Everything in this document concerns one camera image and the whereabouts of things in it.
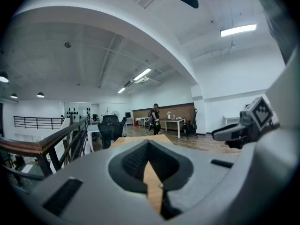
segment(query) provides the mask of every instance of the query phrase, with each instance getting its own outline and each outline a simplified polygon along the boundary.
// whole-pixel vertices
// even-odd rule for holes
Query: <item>ceiling light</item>
[[[122,88],[120,91],[118,91],[118,93],[121,93],[122,91],[124,91],[126,88]]]
[[[146,69],[145,71],[143,71],[141,74],[139,74],[134,80],[137,81],[139,80],[142,76],[146,75],[147,73],[149,73],[151,71],[150,68]]]
[[[44,96],[44,94],[43,94],[42,92],[39,92],[39,93],[37,94],[37,97],[38,97],[38,98],[44,98],[45,96]]]
[[[230,28],[230,29],[222,30],[221,37],[225,37],[239,32],[254,31],[255,29],[256,29],[256,24],[237,27],[237,28]]]
[[[17,99],[17,98],[18,98],[18,96],[17,96],[15,93],[13,93],[10,97],[11,97],[11,98],[14,98],[14,99]]]
[[[8,80],[8,74],[6,72],[0,72],[0,82],[7,83]]]

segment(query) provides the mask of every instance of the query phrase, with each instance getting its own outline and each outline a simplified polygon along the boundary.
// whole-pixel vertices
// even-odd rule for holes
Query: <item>desk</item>
[[[124,145],[126,143],[132,143],[135,141],[143,141],[145,139],[154,141],[163,141],[165,143],[172,144],[172,142],[164,135],[153,135],[153,136],[143,136],[143,137],[119,137],[111,147],[117,147]],[[148,162],[145,167],[144,181],[147,184],[148,189],[148,200],[149,203],[154,207],[157,213],[160,213],[161,202],[163,200],[163,190],[161,189],[161,181],[157,177],[155,171],[153,170],[151,164]]]
[[[146,129],[146,122],[149,122],[149,118],[148,117],[144,117],[144,118],[136,118],[135,120],[139,122],[139,127],[140,127],[140,121],[144,119],[144,127]]]
[[[91,121],[90,123],[91,124],[98,124],[98,123],[100,123],[100,121]]]
[[[90,145],[91,151],[94,152],[93,143],[92,143],[92,133],[98,133],[99,132],[98,125],[88,125],[87,131],[88,131],[88,141],[87,142]]]
[[[127,124],[134,124],[134,119],[133,119],[133,117],[131,117],[131,118],[127,118],[127,120],[126,120],[126,123],[125,123],[125,126],[127,127]]]
[[[167,130],[167,122],[177,122],[177,133],[178,133],[178,138],[180,138],[180,122],[183,121],[184,123],[186,122],[186,119],[173,119],[173,120],[160,120],[161,122],[165,122],[165,130]]]
[[[224,118],[225,118],[225,126],[227,126],[228,125],[228,121],[229,120],[239,120],[240,119],[240,117],[233,117],[233,116],[228,116],[228,115],[224,115]]]

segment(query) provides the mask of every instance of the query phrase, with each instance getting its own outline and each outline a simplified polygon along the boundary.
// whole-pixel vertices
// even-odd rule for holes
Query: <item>chair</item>
[[[119,122],[119,119],[116,115],[104,115],[102,123],[115,123]]]
[[[187,121],[183,126],[182,129],[186,130],[187,133],[187,139],[189,140],[190,136],[195,136],[198,138],[196,135],[196,130],[197,130],[197,120],[196,120],[196,115],[197,115],[198,110],[195,108],[194,109],[194,115],[193,115],[193,120],[192,121]]]
[[[111,140],[116,141],[123,136],[123,128],[127,118],[124,117],[121,122],[115,115],[103,116],[102,123],[98,124],[98,129],[101,135],[102,147],[107,149],[111,146]]]

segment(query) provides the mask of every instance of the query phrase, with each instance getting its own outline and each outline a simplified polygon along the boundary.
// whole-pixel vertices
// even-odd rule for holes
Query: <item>white desk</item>
[[[87,131],[88,131],[88,143],[90,145],[91,151],[94,152],[93,144],[92,144],[92,133],[99,132],[98,125],[88,125]]]
[[[148,118],[148,117],[144,117],[144,118],[136,118],[135,120],[139,122],[139,127],[140,127],[140,121],[141,121],[141,120],[144,120],[144,127],[145,127],[145,129],[146,129],[146,122],[149,122],[149,118]]]
[[[232,121],[232,120],[239,120],[240,117],[233,117],[233,116],[228,116],[228,115],[224,115],[225,118],[225,126],[228,125],[228,121]]]
[[[178,133],[178,138],[180,138],[180,122],[183,121],[184,123],[186,122],[186,119],[174,119],[174,120],[160,120],[161,122],[165,122],[165,130],[167,130],[167,122],[177,122],[177,133]]]
[[[134,122],[133,117],[127,118],[126,123],[125,123],[125,126],[127,127],[127,124],[131,124],[131,123],[133,124],[133,122]]]

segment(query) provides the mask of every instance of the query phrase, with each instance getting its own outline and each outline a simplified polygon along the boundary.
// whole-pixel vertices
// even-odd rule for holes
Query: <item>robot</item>
[[[240,112],[239,122],[216,129],[211,134],[217,141],[226,141],[230,148],[242,149],[246,143],[256,142],[267,124],[274,128],[272,117],[273,112],[266,101],[257,97]]]

